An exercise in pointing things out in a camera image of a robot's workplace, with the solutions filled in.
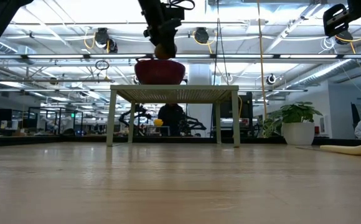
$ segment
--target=table top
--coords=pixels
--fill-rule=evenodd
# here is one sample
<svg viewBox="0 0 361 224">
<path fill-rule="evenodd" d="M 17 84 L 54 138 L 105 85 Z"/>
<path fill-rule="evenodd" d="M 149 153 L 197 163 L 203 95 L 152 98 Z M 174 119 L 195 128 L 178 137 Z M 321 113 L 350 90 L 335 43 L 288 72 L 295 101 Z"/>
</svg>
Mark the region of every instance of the table top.
<svg viewBox="0 0 361 224">
<path fill-rule="evenodd" d="M 236 85 L 112 85 L 111 90 L 135 103 L 215 103 L 230 98 Z"/>
</svg>

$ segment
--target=white pot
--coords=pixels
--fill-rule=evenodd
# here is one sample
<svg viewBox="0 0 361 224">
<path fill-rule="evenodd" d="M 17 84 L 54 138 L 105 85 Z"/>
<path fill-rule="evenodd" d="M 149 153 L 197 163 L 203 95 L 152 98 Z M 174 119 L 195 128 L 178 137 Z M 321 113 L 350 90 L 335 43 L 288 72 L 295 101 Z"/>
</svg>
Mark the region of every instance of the white pot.
<svg viewBox="0 0 361 224">
<path fill-rule="evenodd" d="M 294 146 L 308 146 L 315 137 L 315 124 L 308 123 L 283 123 L 283 136 L 287 144 Z"/>
</svg>

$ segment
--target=wooden table surface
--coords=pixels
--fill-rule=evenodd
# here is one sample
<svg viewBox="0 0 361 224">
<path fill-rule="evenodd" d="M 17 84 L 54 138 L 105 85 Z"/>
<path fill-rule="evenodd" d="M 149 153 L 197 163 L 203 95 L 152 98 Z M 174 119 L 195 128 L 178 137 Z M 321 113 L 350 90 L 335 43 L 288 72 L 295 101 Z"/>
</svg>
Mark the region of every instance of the wooden table surface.
<svg viewBox="0 0 361 224">
<path fill-rule="evenodd" d="M 0 147 L 0 223 L 361 223 L 361 157 L 285 145 Z"/>
</svg>

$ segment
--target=pale yellow object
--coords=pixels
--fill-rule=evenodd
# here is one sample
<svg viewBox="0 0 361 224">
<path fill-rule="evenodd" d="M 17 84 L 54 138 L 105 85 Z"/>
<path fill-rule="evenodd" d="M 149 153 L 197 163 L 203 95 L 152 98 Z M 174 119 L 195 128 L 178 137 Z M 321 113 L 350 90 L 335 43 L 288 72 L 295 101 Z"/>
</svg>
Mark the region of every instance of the pale yellow object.
<svg viewBox="0 0 361 224">
<path fill-rule="evenodd" d="M 361 146 L 321 146 L 320 149 L 349 155 L 361 155 Z"/>
<path fill-rule="evenodd" d="M 155 119 L 155 120 L 154 120 L 154 125 L 155 125 L 155 126 L 161 127 L 162 124 L 164 124 L 164 122 L 162 122 L 161 119 Z"/>
</svg>

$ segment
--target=table leg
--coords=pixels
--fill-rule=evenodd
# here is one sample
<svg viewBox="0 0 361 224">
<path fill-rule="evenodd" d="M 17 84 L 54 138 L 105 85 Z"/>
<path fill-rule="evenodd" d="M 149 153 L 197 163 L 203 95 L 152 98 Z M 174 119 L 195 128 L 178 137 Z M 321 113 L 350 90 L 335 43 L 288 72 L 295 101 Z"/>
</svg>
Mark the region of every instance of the table leg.
<svg viewBox="0 0 361 224">
<path fill-rule="evenodd" d="M 238 93 L 232 91 L 233 140 L 235 147 L 240 147 L 240 123 L 238 110 Z"/>
<path fill-rule="evenodd" d="M 117 100 L 117 90 L 112 90 L 110 93 L 110 106 L 108 109 L 107 134 L 106 134 L 106 145 L 109 147 L 113 146 L 116 100 Z"/>
<path fill-rule="evenodd" d="M 135 122 L 135 102 L 131 102 L 131 113 L 129 114 L 129 133 L 128 133 L 128 143 L 132 143 L 133 141 L 133 129 L 134 129 L 134 122 Z"/>
<path fill-rule="evenodd" d="M 217 143 L 222 143 L 221 127 L 220 127 L 220 103 L 215 104 L 215 129 L 217 130 Z"/>
</svg>

